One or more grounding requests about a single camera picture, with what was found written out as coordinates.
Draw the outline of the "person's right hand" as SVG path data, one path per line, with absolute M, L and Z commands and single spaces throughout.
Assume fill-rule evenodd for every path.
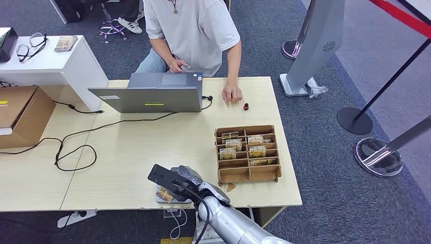
M 169 63 L 169 71 L 172 73 L 182 73 L 183 72 L 183 67 L 188 67 L 189 65 L 183 61 L 182 59 L 173 59 L 170 61 Z

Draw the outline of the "person's left hand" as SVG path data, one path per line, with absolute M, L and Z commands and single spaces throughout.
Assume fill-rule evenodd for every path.
M 237 83 L 227 81 L 222 90 L 222 98 L 226 103 L 235 103 L 243 99 L 243 94 Z

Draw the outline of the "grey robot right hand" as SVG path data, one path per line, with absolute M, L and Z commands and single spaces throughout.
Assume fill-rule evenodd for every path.
M 197 189 L 199 185 L 203 182 L 203 180 L 195 170 L 193 170 L 189 166 L 184 166 L 184 165 L 179 165 L 178 167 L 172 167 L 170 170 L 191 181 L 195 185 L 194 192 L 198 193 Z M 185 196 L 179 195 L 173 191 L 171 191 L 170 195 L 172 195 L 173 198 L 179 202 L 185 202 L 188 200 Z

